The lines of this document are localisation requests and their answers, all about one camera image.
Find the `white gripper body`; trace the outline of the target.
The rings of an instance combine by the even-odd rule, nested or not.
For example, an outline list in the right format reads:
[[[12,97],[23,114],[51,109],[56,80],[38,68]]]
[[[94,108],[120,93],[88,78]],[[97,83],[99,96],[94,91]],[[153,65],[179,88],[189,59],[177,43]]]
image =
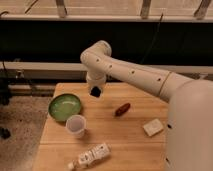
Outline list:
[[[106,77],[102,77],[100,79],[92,79],[90,76],[86,76],[86,81],[88,83],[89,90],[97,87],[100,91],[102,91],[106,83]]]

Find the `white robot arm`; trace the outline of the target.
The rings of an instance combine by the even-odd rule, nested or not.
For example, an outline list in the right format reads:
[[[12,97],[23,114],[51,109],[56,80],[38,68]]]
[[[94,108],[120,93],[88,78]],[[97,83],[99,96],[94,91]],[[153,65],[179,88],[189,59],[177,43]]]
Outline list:
[[[112,76],[167,102],[165,171],[213,171],[213,81],[117,60],[111,54],[103,40],[81,53],[89,88],[101,90]]]

